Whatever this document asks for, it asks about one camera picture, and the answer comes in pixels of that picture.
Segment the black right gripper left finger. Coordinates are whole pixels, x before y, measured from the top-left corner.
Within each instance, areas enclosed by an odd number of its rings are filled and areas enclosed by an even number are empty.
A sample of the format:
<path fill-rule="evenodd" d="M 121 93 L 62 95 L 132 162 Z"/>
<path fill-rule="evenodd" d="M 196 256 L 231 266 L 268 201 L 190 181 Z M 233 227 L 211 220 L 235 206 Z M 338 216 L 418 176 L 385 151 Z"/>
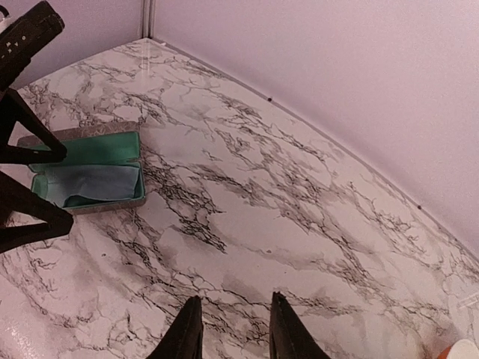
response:
<path fill-rule="evenodd" d="M 203 329 L 201 299 L 192 296 L 147 359 L 201 359 Z"/>

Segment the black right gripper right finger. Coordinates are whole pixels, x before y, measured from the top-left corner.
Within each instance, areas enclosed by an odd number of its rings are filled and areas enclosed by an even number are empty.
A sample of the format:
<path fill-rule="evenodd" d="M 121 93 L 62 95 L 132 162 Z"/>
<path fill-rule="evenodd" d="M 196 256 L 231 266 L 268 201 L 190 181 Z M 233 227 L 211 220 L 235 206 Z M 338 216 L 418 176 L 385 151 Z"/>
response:
<path fill-rule="evenodd" d="M 317 345 L 286 297 L 272 294 L 269 320 L 269 357 L 284 359 L 329 359 Z"/>

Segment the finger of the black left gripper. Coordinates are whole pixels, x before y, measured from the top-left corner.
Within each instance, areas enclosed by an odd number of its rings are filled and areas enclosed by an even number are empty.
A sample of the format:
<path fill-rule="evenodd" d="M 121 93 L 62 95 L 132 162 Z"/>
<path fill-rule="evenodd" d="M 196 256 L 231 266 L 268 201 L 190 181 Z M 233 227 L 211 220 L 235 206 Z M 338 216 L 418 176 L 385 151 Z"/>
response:
<path fill-rule="evenodd" d="M 35 150 L 9 144 L 15 125 L 20 124 L 31 135 L 27 140 L 42 143 L 48 150 Z M 8 89 L 1 98 L 1 163 L 32 165 L 59 163 L 67 148 L 50 132 L 16 90 Z"/>
<path fill-rule="evenodd" d="M 8 227 L 14 212 L 38 219 L 37 224 Z M 23 245 L 69 234 L 73 216 L 47 200 L 40 198 L 7 174 L 1 174 L 1 252 Z"/>

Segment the light blue cleaning cloth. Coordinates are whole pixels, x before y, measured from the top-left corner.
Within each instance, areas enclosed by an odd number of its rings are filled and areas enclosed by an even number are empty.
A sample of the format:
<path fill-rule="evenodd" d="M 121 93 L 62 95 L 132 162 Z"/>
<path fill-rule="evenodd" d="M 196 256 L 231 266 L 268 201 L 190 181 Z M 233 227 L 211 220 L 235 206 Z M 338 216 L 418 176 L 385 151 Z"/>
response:
<path fill-rule="evenodd" d="M 100 202 L 134 198 L 140 170 L 122 165 L 80 165 L 45 172 L 46 199 L 62 207 L 75 198 Z"/>

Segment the grey marbled glasses case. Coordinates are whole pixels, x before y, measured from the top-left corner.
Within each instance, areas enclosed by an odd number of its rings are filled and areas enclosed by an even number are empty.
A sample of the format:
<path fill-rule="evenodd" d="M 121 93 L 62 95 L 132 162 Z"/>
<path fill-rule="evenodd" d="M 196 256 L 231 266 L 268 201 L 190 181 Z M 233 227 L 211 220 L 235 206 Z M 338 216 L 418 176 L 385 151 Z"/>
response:
<path fill-rule="evenodd" d="M 32 164 L 31 191 L 73 215 L 141 206 L 146 189 L 139 124 L 102 123 L 52 133 L 66 148 L 59 163 Z"/>

